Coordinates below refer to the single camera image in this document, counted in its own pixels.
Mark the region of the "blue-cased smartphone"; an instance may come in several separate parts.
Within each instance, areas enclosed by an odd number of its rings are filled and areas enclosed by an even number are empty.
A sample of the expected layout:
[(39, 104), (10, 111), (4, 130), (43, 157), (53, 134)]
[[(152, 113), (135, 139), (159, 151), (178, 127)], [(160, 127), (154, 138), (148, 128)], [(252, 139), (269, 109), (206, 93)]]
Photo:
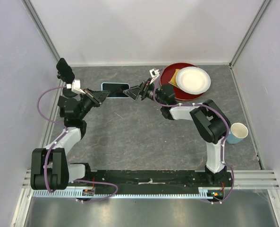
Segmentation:
[(130, 89), (128, 83), (115, 83), (115, 82), (103, 82), (101, 83), (102, 91), (110, 91), (107, 98), (128, 98), (124, 94), (124, 90)]

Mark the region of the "black round-base clamp stand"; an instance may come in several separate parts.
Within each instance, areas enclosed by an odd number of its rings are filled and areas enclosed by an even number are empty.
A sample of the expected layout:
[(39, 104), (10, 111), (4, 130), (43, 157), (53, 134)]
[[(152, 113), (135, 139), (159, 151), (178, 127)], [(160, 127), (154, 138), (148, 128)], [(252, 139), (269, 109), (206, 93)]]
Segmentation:
[[(73, 80), (75, 79), (75, 75), (73, 72), (59, 72), (57, 74), (57, 78), (61, 79), (65, 84), (71, 84), (73, 82)], [(72, 92), (71, 89), (68, 88), (64, 88), (62, 90), (63, 96), (67, 97), (67, 98), (74, 98), (77, 96), (76, 93)]]

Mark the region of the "black folding phone stand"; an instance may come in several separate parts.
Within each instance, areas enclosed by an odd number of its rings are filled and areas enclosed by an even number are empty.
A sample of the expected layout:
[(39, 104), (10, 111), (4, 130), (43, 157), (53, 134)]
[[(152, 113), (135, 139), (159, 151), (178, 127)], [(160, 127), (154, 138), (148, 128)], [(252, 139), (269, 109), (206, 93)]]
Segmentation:
[(66, 97), (64, 97), (64, 96), (59, 96), (57, 106), (60, 108), (60, 110), (62, 110), (62, 111), (65, 110), (67, 100), (68, 100), (68, 99), (67, 99)]

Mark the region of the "black smartphone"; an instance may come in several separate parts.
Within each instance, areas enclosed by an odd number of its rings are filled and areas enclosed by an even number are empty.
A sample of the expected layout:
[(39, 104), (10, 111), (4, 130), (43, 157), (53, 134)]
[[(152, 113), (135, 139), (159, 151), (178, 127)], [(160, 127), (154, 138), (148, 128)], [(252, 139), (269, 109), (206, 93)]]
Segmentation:
[(72, 68), (67, 64), (64, 58), (60, 58), (56, 64), (56, 69), (58, 71), (57, 78), (61, 79), (66, 84), (71, 84), (75, 79), (75, 75)]

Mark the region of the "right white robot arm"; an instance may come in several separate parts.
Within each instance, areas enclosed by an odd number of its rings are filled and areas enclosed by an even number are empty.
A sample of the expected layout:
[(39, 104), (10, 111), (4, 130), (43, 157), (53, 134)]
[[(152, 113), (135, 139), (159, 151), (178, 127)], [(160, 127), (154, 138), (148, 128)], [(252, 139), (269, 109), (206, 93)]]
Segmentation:
[(210, 186), (216, 186), (222, 181), (227, 171), (224, 148), (230, 122), (212, 100), (189, 105), (178, 103), (172, 85), (165, 84), (157, 89), (150, 79), (124, 90), (123, 93), (134, 100), (148, 98), (157, 102), (161, 105), (163, 117), (168, 120), (193, 121), (199, 135), (206, 142), (205, 181)]

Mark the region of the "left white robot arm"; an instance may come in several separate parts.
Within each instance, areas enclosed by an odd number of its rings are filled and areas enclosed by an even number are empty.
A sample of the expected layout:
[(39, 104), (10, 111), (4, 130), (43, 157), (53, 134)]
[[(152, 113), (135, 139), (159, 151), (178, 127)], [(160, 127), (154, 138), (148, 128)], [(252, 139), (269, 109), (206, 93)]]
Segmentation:
[(62, 133), (44, 148), (36, 148), (31, 159), (31, 188), (54, 192), (64, 190), (69, 182), (76, 180), (82, 186), (92, 182), (87, 163), (68, 164), (67, 154), (86, 133), (84, 117), (94, 107), (102, 105), (110, 91), (84, 89), (80, 99), (60, 96), (57, 106), (63, 118)]

